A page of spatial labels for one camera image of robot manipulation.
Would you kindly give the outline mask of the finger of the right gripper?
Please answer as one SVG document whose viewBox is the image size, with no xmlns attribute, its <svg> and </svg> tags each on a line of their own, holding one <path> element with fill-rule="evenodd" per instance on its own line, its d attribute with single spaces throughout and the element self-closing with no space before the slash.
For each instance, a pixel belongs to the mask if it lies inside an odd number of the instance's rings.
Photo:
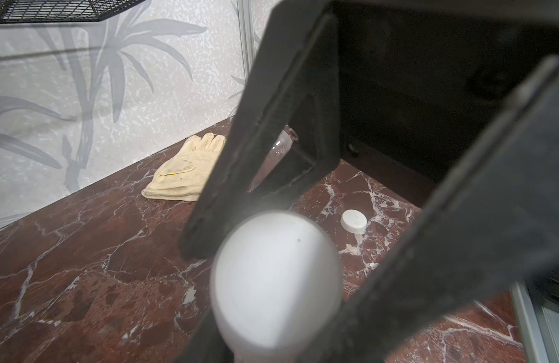
<svg viewBox="0 0 559 363">
<path fill-rule="evenodd" d="M 559 55 L 550 55 L 301 359 L 382 361 L 445 314 L 558 264 Z"/>
<path fill-rule="evenodd" d="M 249 191 L 281 131 L 298 136 Z M 186 260 L 212 257 L 242 220 L 286 209 L 340 161 L 338 20 L 328 1 L 273 10 L 226 145 L 179 239 Z"/>
</svg>

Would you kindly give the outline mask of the clear bottle with blue label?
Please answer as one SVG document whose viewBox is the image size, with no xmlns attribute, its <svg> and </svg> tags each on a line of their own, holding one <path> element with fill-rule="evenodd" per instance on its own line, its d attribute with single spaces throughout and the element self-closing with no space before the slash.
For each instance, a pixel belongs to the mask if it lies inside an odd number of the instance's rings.
<svg viewBox="0 0 559 363">
<path fill-rule="evenodd" d="M 252 180 L 249 191 L 253 191 L 265 178 L 271 173 L 271 171 L 279 164 L 279 162 L 285 157 L 290 151 L 293 142 L 298 140 L 297 133 L 286 126 L 279 134 L 278 139 L 274 142 L 270 152 L 267 154 L 263 164 L 258 170 L 257 174 Z"/>
</svg>

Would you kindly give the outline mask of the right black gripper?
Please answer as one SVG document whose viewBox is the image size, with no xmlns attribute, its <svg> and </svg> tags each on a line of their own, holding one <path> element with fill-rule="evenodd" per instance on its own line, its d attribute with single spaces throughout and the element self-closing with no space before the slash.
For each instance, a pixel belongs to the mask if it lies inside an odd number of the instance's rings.
<svg viewBox="0 0 559 363">
<path fill-rule="evenodd" d="M 544 60 L 559 1 L 335 1 L 355 139 L 441 181 Z"/>
</svg>

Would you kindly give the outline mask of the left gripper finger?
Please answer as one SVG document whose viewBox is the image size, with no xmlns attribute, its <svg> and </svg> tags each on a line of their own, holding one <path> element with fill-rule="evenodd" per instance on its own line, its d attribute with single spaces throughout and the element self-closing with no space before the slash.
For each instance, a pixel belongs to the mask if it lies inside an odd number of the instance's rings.
<svg viewBox="0 0 559 363">
<path fill-rule="evenodd" d="M 176 363 L 234 363 L 234 355 L 224 342 L 211 309 L 202 316 Z"/>
</svg>

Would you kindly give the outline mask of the white bottle cap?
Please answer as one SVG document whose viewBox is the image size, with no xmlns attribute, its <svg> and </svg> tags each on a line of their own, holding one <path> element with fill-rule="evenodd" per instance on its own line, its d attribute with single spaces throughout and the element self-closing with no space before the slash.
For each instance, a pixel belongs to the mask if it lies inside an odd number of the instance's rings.
<svg viewBox="0 0 559 363">
<path fill-rule="evenodd" d="M 345 210 L 341 214 L 342 228 L 352 234 L 363 234 L 367 225 L 367 217 L 358 210 Z"/>
<path fill-rule="evenodd" d="M 272 210 L 241 222 L 211 268 L 211 308 L 237 362 L 293 362 L 343 302 L 334 242 L 313 221 Z"/>
</svg>

